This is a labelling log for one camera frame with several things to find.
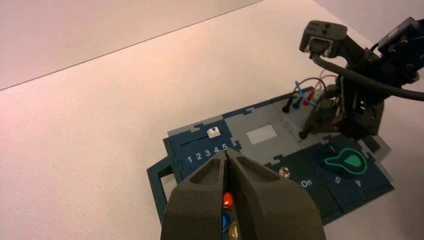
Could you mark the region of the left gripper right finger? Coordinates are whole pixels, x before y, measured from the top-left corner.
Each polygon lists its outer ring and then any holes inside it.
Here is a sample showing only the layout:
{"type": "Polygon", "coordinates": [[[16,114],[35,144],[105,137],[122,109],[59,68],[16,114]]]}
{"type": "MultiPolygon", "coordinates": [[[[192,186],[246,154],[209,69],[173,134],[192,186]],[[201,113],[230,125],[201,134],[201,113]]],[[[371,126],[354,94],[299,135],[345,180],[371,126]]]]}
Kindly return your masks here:
{"type": "Polygon", "coordinates": [[[326,239],[320,211],[300,184],[233,149],[228,166],[240,240],[326,239]]]}

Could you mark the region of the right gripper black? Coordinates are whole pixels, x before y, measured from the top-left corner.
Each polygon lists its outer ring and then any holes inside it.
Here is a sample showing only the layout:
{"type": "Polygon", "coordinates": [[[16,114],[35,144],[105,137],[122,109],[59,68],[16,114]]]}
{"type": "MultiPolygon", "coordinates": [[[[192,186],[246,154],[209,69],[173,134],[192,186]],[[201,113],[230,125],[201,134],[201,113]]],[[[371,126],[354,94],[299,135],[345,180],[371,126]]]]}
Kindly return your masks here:
{"type": "Polygon", "coordinates": [[[322,98],[306,119],[300,138],[309,134],[335,133],[362,139],[377,135],[384,111],[384,102],[390,96],[417,100],[417,94],[405,93],[405,84],[418,80],[418,57],[410,51],[382,50],[377,56],[363,49],[356,56],[343,55],[345,70],[340,73],[336,85],[342,99],[343,113],[336,116],[335,101],[322,98]]]}

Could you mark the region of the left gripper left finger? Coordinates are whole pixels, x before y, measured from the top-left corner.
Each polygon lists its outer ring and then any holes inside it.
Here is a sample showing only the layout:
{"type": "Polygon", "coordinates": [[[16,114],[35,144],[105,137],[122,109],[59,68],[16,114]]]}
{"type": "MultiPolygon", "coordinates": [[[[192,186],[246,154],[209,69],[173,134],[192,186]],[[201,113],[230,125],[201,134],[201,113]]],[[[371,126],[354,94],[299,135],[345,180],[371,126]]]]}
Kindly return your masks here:
{"type": "Polygon", "coordinates": [[[227,187],[226,151],[219,150],[171,192],[162,219],[162,240],[220,240],[227,187]]]}

